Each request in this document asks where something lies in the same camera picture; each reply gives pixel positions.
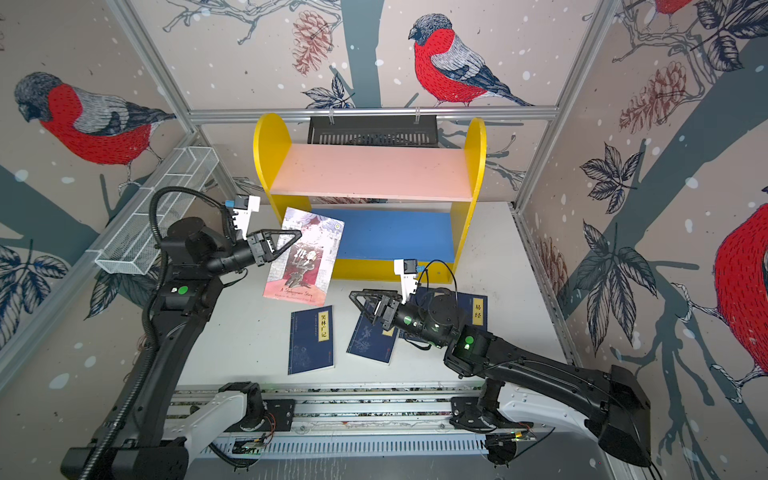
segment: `red bird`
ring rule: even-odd
[[[454,101],[469,105],[481,97],[502,97],[530,107],[499,81],[480,55],[469,49],[453,31],[448,17],[424,15],[413,24],[409,39],[415,40],[415,69],[419,83],[437,98],[437,107]]]
[[[95,164],[125,165],[128,180],[119,190],[138,185],[131,180],[131,162],[151,150],[149,139],[161,122],[176,118],[114,95],[92,94],[40,71],[16,84],[14,95],[22,117],[37,118],[73,154]]]
[[[768,204],[723,240],[717,249],[714,276],[717,308],[698,306],[690,301],[685,286],[673,285],[683,290],[689,309],[721,319],[755,361],[741,380],[733,379],[722,366],[711,366],[733,383],[736,396],[729,400],[741,403],[744,384],[768,375]],[[682,320],[687,322],[690,314],[689,310]]]

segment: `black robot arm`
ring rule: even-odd
[[[368,320],[380,322],[442,348],[443,362],[463,376],[485,378],[478,400],[478,416],[491,426],[503,427],[498,396],[505,382],[534,390],[583,414],[584,426],[606,453],[632,465],[650,465],[650,402],[632,374],[620,366],[610,372],[582,369],[523,350],[472,325],[457,324],[453,308],[401,303],[388,290],[351,292],[349,298]],[[437,297],[451,303],[452,295]],[[460,418],[459,428],[471,429]]]

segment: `white dot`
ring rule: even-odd
[[[48,384],[48,388],[53,390],[60,390],[63,389],[65,385],[67,385],[67,382],[69,382],[69,374],[62,373],[61,375],[51,380],[51,382]]]

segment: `book cover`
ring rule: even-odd
[[[373,310],[372,305],[368,303],[366,308]],[[393,328],[387,332],[382,328],[381,323],[373,325],[360,313],[355,332],[352,334],[346,352],[378,362],[389,363],[392,358],[392,349],[395,347],[395,340],[397,340],[396,331],[397,329]]]
[[[290,314],[288,375],[333,366],[333,307]]]
[[[419,305],[425,308],[425,301],[427,292],[431,292],[434,289],[427,290],[425,287],[420,286],[416,289],[416,293],[411,295],[408,299],[409,303]],[[458,293],[458,307],[460,311],[459,322],[462,325],[474,325],[484,332],[488,331],[488,297],[486,295],[475,295],[474,293]],[[420,342],[421,340],[406,335],[405,332],[400,333],[400,337],[408,339],[414,342]]]
[[[270,265],[264,296],[324,305],[344,222],[288,207],[282,228],[301,230],[301,238]],[[277,248],[288,240],[287,235],[280,236]]]

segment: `pine cone illustration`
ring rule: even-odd
[[[672,61],[667,67],[656,70],[648,84],[629,100],[627,110],[619,116],[619,130],[629,128],[636,133],[652,124],[666,123],[672,110],[683,101],[685,95],[685,67]]]
[[[318,13],[305,10],[293,24],[293,67],[306,77],[310,70],[320,68],[331,49],[331,28]]]

